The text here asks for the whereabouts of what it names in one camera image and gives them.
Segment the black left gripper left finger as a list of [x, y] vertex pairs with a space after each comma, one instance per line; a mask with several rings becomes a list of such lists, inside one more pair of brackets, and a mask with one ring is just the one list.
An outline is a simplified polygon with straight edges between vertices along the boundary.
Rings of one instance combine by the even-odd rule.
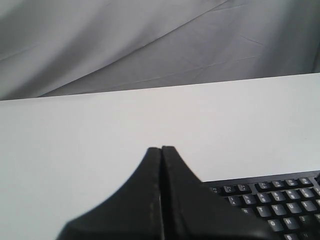
[[129, 179], [108, 199], [69, 221], [59, 240], [161, 240], [164, 238], [160, 149], [147, 149]]

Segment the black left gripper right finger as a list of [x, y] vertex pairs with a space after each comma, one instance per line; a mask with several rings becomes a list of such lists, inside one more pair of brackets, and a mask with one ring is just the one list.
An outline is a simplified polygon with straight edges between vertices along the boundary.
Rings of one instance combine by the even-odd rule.
[[162, 219], [166, 240], [277, 240], [269, 224], [231, 206], [191, 171], [173, 146], [161, 149]]

